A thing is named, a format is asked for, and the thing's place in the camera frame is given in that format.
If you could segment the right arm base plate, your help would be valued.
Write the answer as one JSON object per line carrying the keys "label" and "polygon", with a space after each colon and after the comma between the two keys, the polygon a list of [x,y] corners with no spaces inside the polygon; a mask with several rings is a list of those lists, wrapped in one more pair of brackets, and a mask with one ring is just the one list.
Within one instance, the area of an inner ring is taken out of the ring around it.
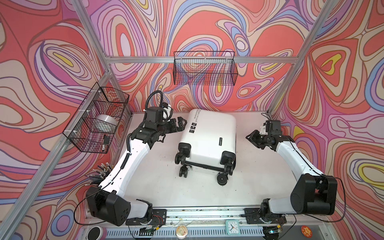
{"label": "right arm base plate", "polygon": [[284,215],[269,211],[264,213],[260,208],[245,208],[241,217],[246,218],[247,224],[284,225],[287,223]]}

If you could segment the black suitcase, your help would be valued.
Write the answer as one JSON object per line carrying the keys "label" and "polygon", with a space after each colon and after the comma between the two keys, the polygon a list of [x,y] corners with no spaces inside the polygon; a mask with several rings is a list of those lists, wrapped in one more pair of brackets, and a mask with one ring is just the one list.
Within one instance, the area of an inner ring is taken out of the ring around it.
{"label": "black suitcase", "polygon": [[216,175],[220,186],[226,185],[236,168],[236,142],[234,116],[191,110],[175,156],[175,164],[181,166],[179,176],[186,178],[189,171],[202,170]]}

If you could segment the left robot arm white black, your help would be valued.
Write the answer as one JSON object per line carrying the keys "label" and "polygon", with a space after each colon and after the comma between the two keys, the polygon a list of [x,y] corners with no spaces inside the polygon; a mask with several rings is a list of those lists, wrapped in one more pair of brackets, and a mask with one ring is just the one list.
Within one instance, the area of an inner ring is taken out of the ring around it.
{"label": "left robot arm white black", "polygon": [[126,200],[127,185],[137,167],[155,143],[163,143],[168,134],[182,132],[187,121],[172,117],[173,109],[164,102],[161,90],[152,92],[145,103],[145,115],[139,126],[127,135],[126,150],[116,166],[97,186],[86,192],[85,201],[92,217],[100,223],[121,226],[127,220],[145,223],[153,218],[153,205],[145,200]]}

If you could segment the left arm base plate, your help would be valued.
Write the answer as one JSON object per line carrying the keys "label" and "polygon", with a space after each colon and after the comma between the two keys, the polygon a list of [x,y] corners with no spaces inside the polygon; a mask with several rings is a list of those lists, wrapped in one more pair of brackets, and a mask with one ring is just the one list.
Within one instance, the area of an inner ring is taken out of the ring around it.
{"label": "left arm base plate", "polygon": [[167,209],[153,209],[144,218],[126,220],[126,226],[163,226],[166,224]]}

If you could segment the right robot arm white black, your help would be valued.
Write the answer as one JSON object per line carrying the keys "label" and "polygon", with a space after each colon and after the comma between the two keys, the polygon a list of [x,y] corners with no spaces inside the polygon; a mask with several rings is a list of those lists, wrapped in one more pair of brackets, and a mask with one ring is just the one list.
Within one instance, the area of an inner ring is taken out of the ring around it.
{"label": "right robot arm white black", "polygon": [[320,215],[334,214],[338,188],[345,189],[340,178],[324,174],[300,151],[294,139],[284,135],[281,122],[273,120],[268,113],[260,130],[255,130],[246,139],[258,149],[269,148],[279,154],[290,167],[296,185],[288,197],[264,199],[258,216],[270,222],[283,215],[307,215],[316,220]]}

